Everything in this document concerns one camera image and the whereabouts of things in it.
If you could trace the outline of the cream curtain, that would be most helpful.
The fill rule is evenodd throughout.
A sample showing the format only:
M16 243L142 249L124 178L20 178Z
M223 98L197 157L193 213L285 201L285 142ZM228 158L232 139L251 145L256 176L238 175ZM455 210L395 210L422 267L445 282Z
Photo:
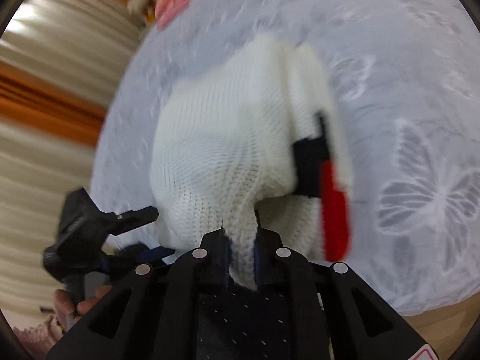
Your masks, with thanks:
M8 63L106 110L140 40L116 0L24 0L1 36ZM1 116L1 311L41 321L56 281L42 268L67 192L89 183L95 147Z

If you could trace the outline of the orange curtain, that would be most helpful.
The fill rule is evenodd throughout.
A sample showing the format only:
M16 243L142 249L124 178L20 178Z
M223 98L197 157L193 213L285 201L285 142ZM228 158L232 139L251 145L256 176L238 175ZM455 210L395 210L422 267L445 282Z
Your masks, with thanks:
M1 64L1 116L95 147L106 109L8 63Z

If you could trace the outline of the white red black knit sweater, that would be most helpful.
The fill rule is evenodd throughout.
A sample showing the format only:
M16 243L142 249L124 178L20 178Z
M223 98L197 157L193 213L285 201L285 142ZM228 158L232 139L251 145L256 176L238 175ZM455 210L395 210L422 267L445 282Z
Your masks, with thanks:
M160 212L158 238L175 250L199 246L224 229L229 272L256 289L254 244L259 226L313 258L340 259L343 233L324 228L331 201L296 194L326 187L327 175L302 176L294 145L326 140L334 187L352 194L347 139L318 52L259 34L223 65L176 84L160 113L150 183Z

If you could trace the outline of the black dotted trousers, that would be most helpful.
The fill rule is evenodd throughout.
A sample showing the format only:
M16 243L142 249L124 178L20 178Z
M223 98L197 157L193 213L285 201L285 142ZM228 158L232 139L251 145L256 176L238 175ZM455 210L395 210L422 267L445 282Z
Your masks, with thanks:
M202 295L197 359L329 359L318 296L253 292L236 284Z

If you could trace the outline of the grey butterfly bed sheet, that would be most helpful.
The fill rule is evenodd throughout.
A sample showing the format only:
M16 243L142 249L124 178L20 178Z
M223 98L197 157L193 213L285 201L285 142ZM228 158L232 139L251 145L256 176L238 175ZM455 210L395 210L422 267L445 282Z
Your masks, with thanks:
M145 37L106 117L91 195L106 212L156 206L160 113L181 80L259 34L313 47L350 160L346 263L401 314L479 291L479 30L458 0L191 0ZM108 243L158 238L152 224Z

